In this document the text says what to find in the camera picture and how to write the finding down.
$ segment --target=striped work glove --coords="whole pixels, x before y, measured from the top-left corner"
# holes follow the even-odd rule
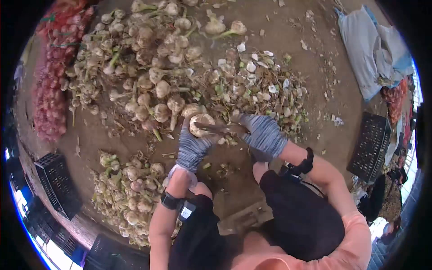
[[[288,138],[281,134],[277,122],[270,116],[238,114],[231,118],[232,122],[240,123],[249,129],[251,134],[243,134],[241,138],[262,152],[268,153],[273,158],[278,157]]]
[[[189,172],[196,173],[210,146],[216,143],[221,136],[210,134],[196,138],[189,132],[191,117],[183,121],[180,137],[178,139],[178,157],[176,164]]]

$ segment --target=black shorts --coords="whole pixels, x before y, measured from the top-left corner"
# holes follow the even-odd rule
[[[322,258],[333,252],[345,236],[339,213],[293,176],[278,176],[266,172],[260,188],[273,210],[273,219],[258,231],[270,245],[280,246],[287,254],[304,261]],[[228,237],[220,236],[213,213],[213,202],[204,195],[192,200],[197,209],[183,223],[171,248],[169,269],[230,269],[231,261],[239,252]]]

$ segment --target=pink shirt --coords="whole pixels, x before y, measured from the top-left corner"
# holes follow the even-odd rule
[[[246,248],[234,259],[232,270],[366,269],[372,252],[371,232],[366,219],[360,212],[354,211],[343,216],[342,221],[345,237],[328,256],[305,262],[287,255],[278,246],[270,246],[262,236],[252,237],[245,245],[252,248]]]

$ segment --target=white label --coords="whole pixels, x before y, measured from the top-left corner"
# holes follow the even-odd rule
[[[181,216],[187,219],[191,215],[192,211],[190,211],[188,208],[183,207],[183,210],[181,211]]]

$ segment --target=forearm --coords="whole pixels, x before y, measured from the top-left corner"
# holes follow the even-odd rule
[[[288,140],[283,149],[280,158],[294,166],[298,166],[304,159],[308,157],[306,149],[299,147],[295,143]],[[342,174],[328,161],[314,155],[313,169],[308,173],[308,177],[319,187],[326,189],[326,186],[335,181],[343,182]]]
[[[288,141],[283,149],[280,158],[298,166],[306,159],[306,149]],[[319,156],[314,156],[313,168],[308,177],[327,194],[329,203],[338,211],[341,216],[356,211],[357,207],[346,187],[342,174],[328,161]]]
[[[185,170],[176,170],[170,180],[166,192],[175,198],[184,198],[189,185]],[[168,269],[171,236],[175,229],[178,213],[158,203],[150,221],[150,268]]]

